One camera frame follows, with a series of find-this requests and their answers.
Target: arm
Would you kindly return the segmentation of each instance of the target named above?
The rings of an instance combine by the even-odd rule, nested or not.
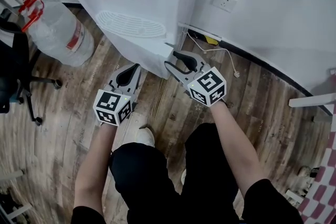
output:
[[[103,124],[81,164],[75,183],[75,205],[90,207],[103,215],[101,197],[117,127]]]
[[[232,117],[225,103],[211,108],[225,157],[243,197],[255,182],[266,178],[251,142]]]

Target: plastic water bottle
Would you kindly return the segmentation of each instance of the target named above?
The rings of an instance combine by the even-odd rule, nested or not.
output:
[[[28,28],[34,43],[65,65],[82,65],[93,53],[91,33],[61,2],[44,1],[44,6],[41,17]]]

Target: drip tray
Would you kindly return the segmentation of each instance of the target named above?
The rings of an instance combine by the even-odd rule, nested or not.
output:
[[[138,38],[164,37],[164,25],[140,17],[102,10],[96,15],[97,24],[119,35]]]

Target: power cord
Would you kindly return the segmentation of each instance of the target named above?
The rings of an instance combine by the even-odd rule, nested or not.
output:
[[[236,68],[235,68],[235,65],[233,64],[233,60],[232,60],[232,57],[231,57],[231,54],[230,54],[230,52],[227,50],[227,49],[224,49],[224,48],[219,48],[219,49],[210,49],[210,50],[205,50],[205,49],[203,49],[197,42],[196,42],[196,40],[195,39],[193,39],[192,37],[191,37],[191,35],[187,32],[187,34],[188,34],[188,36],[191,38],[191,40],[192,41],[194,41],[195,42],[195,44],[203,51],[203,53],[204,54],[206,54],[206,52],[207,51],[213,51],[213,50],[226,50],[227,51],[227,53],[229,54],[229,56],[230,56],[230,59],[231,59],[231,63],[232,63],[232,68],[233,68],[233,71],[234,71],[234,76],[236,77],[236,78],[239,78],[239,76],[240,76],[240,73],[239,73],[239,71],[237,71],[236,70]]]

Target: white sneaker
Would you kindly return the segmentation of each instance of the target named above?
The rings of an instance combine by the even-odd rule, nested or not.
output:
[[[154,135],[147,127],[138,130],[135,142],[155,147]]]
[[[303,166],[300,168],[300,171],[298,172],[299,177],[307,177],[310,175],[311,168],[308,166]]]
[[[187,175],[187,169],[185,169],[182,173],[182,176],[181,176],[181,182],[182,182],[182,185],[184,185],[184,181],[185,181],[185,176]]]

